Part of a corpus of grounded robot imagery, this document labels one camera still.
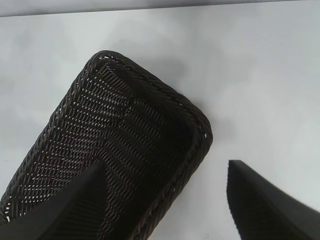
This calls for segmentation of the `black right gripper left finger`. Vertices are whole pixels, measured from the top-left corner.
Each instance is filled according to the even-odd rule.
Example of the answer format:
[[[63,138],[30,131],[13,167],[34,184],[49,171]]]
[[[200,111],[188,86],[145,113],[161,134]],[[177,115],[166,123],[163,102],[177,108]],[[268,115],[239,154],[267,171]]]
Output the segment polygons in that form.
[[[97,162],[50,199],[0,227],[2,240],[97,240],[105,211],[104,166]]]

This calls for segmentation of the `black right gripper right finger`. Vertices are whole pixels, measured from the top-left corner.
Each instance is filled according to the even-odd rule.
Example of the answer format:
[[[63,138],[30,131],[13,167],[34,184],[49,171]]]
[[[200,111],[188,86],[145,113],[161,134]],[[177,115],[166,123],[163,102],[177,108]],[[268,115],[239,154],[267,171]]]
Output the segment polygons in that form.
[[[320,213],[270,183],[241,160],[229,160],[227,202],[242,240],[318,240]]]

